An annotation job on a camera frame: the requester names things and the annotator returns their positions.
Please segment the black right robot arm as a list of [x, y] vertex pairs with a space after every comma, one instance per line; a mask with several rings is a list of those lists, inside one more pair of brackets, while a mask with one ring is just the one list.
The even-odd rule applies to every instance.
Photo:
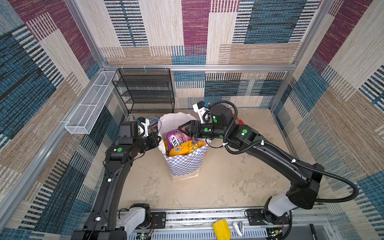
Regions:
[[290, 181], [288, 190], [267, 200], [262, 210], [265, 220], [281, 217], [296, 208], [313, 208], [320, 189], [323, 167], [301, 162], [267, 141], [250, 126], [236, 124], [238, 109], [229, 101], [219, 101], [212, 105], [201, 101], [196, 105], [203, 110], [202, 116], [199, 120], [191, 120], [179, 126], [180, 132], [196, 139], [222, 139], [228, 153], [253, 156]]

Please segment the yellow mango candy bag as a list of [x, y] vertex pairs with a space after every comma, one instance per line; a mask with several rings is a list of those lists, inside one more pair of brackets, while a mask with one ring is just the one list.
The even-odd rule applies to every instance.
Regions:
[[172, 148], [169, 152], [169, 157], [186, 156], [204, 147], [205, 145], [205, 143], [200, 141], [188, 141], [186, 143], [181, 144], [180, 146]]

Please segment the blue checkered paper bag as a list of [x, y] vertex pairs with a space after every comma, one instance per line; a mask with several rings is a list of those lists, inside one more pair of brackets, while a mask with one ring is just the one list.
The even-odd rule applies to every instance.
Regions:
[[165, 114], [160, 117], [161, 128], [159, 135], [162, 141], [159, 144], [159, 150], [166, 160], [172, 182], [197, 177], [200, 173], [204, 157], [210, 148], [205, 140], [192, 138], [192, 140], [203, 142], [206, 145], [186, 156], [169, 157], [167, 144], [165, 144], [166, 135], [172, 130], [178, 130], [179, 126], [195, 119], [192, 115], [185, 113]]

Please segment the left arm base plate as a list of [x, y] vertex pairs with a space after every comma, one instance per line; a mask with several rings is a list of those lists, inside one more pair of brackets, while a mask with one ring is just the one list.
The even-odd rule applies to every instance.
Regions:
[[152, 229], [164, 229], [166, 227], [166, 212], [152, 212], [149, 224], [141, 224], [135, 230], [149, 231]]

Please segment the purple snack packet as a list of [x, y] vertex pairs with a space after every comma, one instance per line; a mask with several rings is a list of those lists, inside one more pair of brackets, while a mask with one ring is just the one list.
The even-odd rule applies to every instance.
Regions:
[[173, 148], [181, 146], [182, 144], [191, 141], [192, 138], [185, 135], [179, 130], [172, 130], [166, 135], [165, 144], [167, 144], [167, 151], [170, 152]]

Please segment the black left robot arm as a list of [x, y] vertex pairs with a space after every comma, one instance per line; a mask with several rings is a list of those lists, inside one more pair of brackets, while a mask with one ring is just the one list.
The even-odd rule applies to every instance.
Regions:
[[149, 131], [149, 119], [140, 117], [120, 124], [120, 134], [106, 151], [105, 173], [94, 206], [81, 231], [73, 240], [126, 240], [141, 224], [151, 224], [148, 204], [136, 204], [121, 219], [118, 205], [123, 186], [138, 154], [155, 149], [161, 137]]

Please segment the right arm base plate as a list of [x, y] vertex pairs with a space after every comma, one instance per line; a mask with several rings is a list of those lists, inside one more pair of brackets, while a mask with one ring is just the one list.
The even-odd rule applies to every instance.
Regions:
[[250, 226], [264, 226], [264, 225], [279, 225], [288, 226], [291, 223], [290, 215], [283, 214], [281, 217], [273, 215], [265, 216], [262, 213], [263, 209], [246, 209], [244, 212], [245, 217], [248, 219]]

